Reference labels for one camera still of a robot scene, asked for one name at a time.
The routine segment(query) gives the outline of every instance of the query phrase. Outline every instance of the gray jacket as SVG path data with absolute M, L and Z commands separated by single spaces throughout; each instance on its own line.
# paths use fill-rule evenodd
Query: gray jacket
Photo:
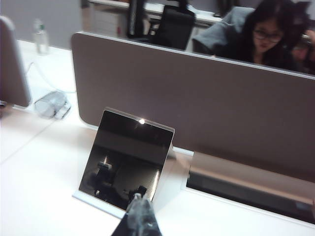
M 194 51 L 215 55 L 223 46 L 238 39 L 246 17 L 253 11 L 249 7 L 234 7 L 222 21 L 192 38 Z

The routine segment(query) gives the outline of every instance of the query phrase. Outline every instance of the tablet screen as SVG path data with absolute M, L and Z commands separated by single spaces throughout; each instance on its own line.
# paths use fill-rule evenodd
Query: tablet screen
M 167 126 L 105 110 L 79 190 L 123 210 L 136 192 L 152 200 L 173 135 Z

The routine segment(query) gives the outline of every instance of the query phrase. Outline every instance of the cable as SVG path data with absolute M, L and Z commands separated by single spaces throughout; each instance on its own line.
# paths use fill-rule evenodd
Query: cable
M 31 62 L 30 65 L 28 66 L 26 72 L 25 72 L 25 75 L 28 74 L 28 72 L 30 71 L 30 68 L 31 66 L 34 65 L 34 67 L 36 68 L 36 70 L 38 71 L 39 75 L 42 77 L 42 79 L 52 88 L 54 88 L 55 90 L 59 91 L 59 92 L 64 92 L 64 93 L 76 93 L 77 91 L 67 91 L 67 90 L 62 90 L 62 89 L 59 89 L 57 87 L 55 87 L 50 81 L 49 79 L 47 79 L 47 77 L 44 75 L 44 73 L 41 71 L 41 69 L 39 68 L 39 66 L 37 66 L 35 64 L 35 62 Z

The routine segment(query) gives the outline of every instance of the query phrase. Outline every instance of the clear plastic bottle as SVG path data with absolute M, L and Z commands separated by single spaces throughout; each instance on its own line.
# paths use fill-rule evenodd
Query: clear plastic bottle
M 34 21 L 35 33 L 34 41 L 36 45 L 37 53 L 40 55 L 46 55 L 49 52 L 48 34 L 45 30 L 45 26 L 40 19 Z

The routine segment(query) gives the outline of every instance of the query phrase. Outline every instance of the woman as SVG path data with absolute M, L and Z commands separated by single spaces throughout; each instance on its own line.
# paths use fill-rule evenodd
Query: woman
M 223 47 L 217 56 L 298 70 L 285 48 L 293 17 L 290 0 L 264 0 L 246 18 L 240 39 Z

